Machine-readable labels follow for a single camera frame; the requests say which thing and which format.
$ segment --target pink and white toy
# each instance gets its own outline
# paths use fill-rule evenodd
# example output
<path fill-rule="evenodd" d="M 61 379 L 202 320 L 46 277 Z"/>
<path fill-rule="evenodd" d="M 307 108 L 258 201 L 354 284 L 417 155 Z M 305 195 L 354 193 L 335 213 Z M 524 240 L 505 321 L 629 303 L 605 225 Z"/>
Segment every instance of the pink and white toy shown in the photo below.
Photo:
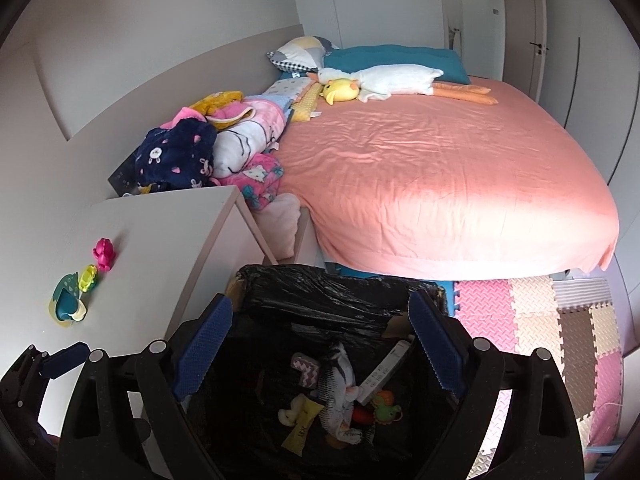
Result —
<path fill-rule="evenodd" d="M 113 250 L 113 244 L 108 238 L 101 238 L 94 247 L 94 258 L 98 262 L 98 270 L 100 272 L 109 272 L 113 267 L 113 261 L 116 253 Z"/>

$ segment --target yellow toy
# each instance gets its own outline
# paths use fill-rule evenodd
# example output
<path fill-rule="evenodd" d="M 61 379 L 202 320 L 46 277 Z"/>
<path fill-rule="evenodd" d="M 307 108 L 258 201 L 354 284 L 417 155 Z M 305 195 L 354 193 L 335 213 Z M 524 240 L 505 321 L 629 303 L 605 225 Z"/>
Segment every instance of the yellow toy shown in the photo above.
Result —
<path fill-rule="evenodd" d="M 358 97 L 359 93 L 360 88 L 357 79 L 332 79 L 327 82 L 320 95 L 332 105 L 334 102 L 351 101 Z"/>
<path fill-rule="evenodd" d="M 98 267 L 95 265 L 88 265 L 80 275 L 78 280 L 78 287 L 81 292 L 89 292 L 95 287 L 96 277 L 98 275 Z"/>

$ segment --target pink blanket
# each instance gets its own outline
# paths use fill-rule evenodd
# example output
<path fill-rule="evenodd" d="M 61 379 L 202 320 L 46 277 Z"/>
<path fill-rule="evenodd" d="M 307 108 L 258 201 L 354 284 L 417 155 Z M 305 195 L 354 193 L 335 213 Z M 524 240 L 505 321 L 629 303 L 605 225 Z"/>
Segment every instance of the pink blanket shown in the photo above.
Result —
<path fill-rule="evenodd" d="M 618 238 L 609 189 L 578 144 L 511 86 L 499 104 L 411 95 L 350 101 L 280 141 L 281 192 L 326 254 L 357 270 L 434 280 L 603 268 Z"/>

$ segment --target yellow duck plush toy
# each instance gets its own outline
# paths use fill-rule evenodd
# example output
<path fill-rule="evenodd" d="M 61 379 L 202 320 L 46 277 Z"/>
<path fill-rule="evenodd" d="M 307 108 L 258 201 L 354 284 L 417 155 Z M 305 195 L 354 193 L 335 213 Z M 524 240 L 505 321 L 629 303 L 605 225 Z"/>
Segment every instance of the yellow duck plush toy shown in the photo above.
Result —
<path fill-rule="evenodd" d="M 333 79 L 327 82 L 320 95 L 332 105 L 334 102 L 351 101 L 358 97 L 359 93 L 358 80 Z"/>

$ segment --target stuffed toy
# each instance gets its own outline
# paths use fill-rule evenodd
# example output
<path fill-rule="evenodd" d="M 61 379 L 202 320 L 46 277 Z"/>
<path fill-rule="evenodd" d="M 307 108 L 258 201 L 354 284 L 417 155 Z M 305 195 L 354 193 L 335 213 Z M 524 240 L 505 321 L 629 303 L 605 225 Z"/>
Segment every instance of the stuffed toy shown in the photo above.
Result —
<path fill-rule="evenodd" d="M 320 95 L 332 105 L 334 102 L 351 101 L 358 97 L 359 93 L 357 80 L 332 79 L 326 83 Z"/>
<path fill-rule="evenodd" d="M 429 79 L 428 71 L 442 72 L 441 70 L 422 66 L 383 65 L 351 74 L 335 68 L 322 68 L 317 74 L 308 73 L 307 76 L 321 84 L 326 81 L 327 87 L 334 86 L 338 81 L 351 81 L 353 79 L 361 87 L 356 97 L 362 102 L 367 102 L 369 98 L 377 100 L 388 99 L 392 94 L 425 94 L 482 105 L 498 104 L 498 100 L 495 97 L 488 95 L 491 91 L 490 88 L 433 81 L 438 75 Z M 389 86 L 395 86 L 396 88 L 389 89 Z M 381 87 L 386 90 L 384 93 L 382 93 Z"/>

